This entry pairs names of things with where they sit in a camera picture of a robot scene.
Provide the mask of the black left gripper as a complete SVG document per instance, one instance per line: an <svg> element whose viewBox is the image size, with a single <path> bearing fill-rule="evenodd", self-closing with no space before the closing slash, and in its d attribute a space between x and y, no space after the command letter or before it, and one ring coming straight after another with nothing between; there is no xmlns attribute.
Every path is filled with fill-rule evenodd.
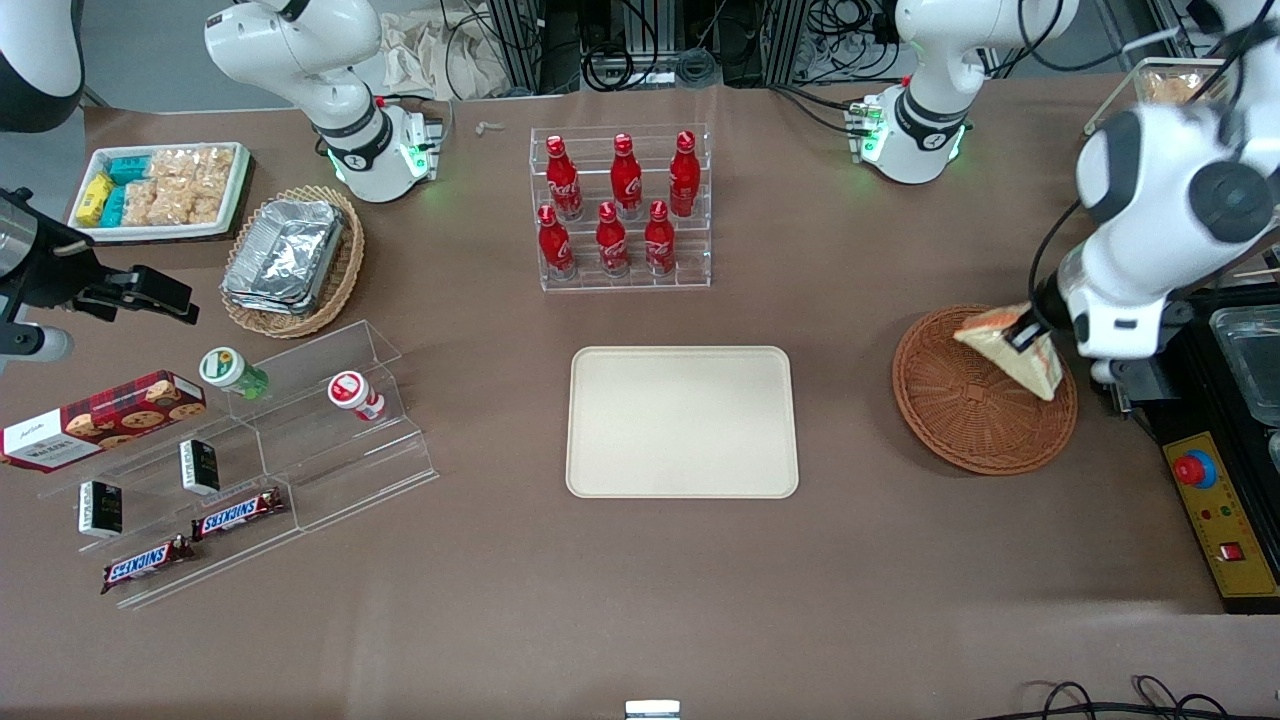
<svg viewBox="0 0 1280 720"><path fill-rule="evenodd" d="M1014 351L1028 351L1044 334L1073 336L1073 319L1059 287L1059 273L1037 281L1032 305L1016 311L1005 328L1005 342Z"/></svg>

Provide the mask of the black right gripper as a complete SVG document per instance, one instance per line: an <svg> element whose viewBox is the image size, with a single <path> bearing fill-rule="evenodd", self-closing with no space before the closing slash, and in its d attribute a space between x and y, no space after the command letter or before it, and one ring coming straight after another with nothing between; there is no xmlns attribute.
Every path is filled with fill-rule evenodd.
<svg viewBox="0 0 1280 720"><path fill-rule="evenodd" d="M90 237L45 215L4 215L3 322L24 305L55 307L76 299L76 311L114 322L118 313L152 313L187 325L198 322L192 288L150 266L127 272L101 264ZM78 297L106 283L114 299Z"/></svg>

